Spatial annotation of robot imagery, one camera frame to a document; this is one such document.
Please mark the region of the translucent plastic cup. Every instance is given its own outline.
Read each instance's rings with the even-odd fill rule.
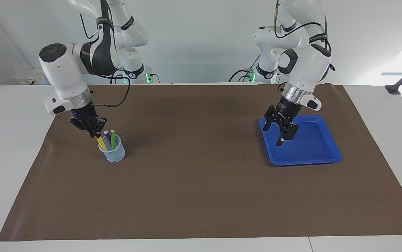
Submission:
[[[106,159],[108,161],[110,161],[111,163],[120,162],[126,155],[125,148],[123,147],[123,144],[122,144],[122,139],[118,135],[116,135],[116,148],[115,149],[111,150],[111,147],[107,146],[108,150],[103,150],[100,144],[98,144],[98,148],[100,149],[100,151],[102,153],[105,154]]]

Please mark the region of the white robotic arm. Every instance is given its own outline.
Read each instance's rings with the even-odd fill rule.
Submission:
[[[300,28],[305,28],[309,35],[309,44],[304,48],[298,47],[307,39],[295,32]],[[274,34],[270,34],[270,27],[260,27],[256,32],[256,45],[261,49],[262,57],[255,73],[258,73],[256,80],[263,79],[265,83],[270,83],[276,71],[289,77],[280,102],[277,106],[271,105],[265,113],[264,131],[275,122],[280,128],[277,143],[280,146],[294,139],[299,126],[292,121],[302,106],[316,111],[321,109],[320,100],[312,93],[330,68],[331,52],[326,49],[328,42],[321,0],[278,0],[274,29]],[[275,60],[275,48],[288,49]]]
[[[146,66],[141,62],[139,53],[132,48],[147,44],[148,34],[134,21],[123,0],[68,2],[79,12],[97,20],[98,37],[84,44],[55,43],[41,50],[41,67],[57,94],[46,99],[45,105],[51,115],[71,111],[72,124],[89,132],[91,137],[100,137],[107,119],[96,114],[91,92],[82,80],[82,74],[106,78],[122,70],[132,82],[142,81],[140,77],[148,81]]]

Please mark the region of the blue tray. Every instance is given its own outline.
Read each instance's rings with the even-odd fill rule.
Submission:
[[[302,115],[294,118],[299,130],[292,141],[276,146],[280,137],[279,126],[274,122],[269,131],[263,131],[265,118],[260,119],[260,129],[266,149],[273,164],[298,166],[337,163],[342,155],[324,119],[317,115]]]

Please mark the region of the white table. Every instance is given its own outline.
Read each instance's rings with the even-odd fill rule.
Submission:
[[[402,98],[380,86],[347,86],[346,91],[402,186]],[[0,231],[53,121],[43,105],[53,93],[51,86],[0,86]],[[0,243],[0,251],[39,250],[396,252],[402,251],[402,236]]]

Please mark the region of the purple pen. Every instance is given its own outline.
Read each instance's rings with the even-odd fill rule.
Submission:
[[[105,136],[108,139],[109,143],[111,144],[111,135],[109,134],[108,131],[105,131]]]

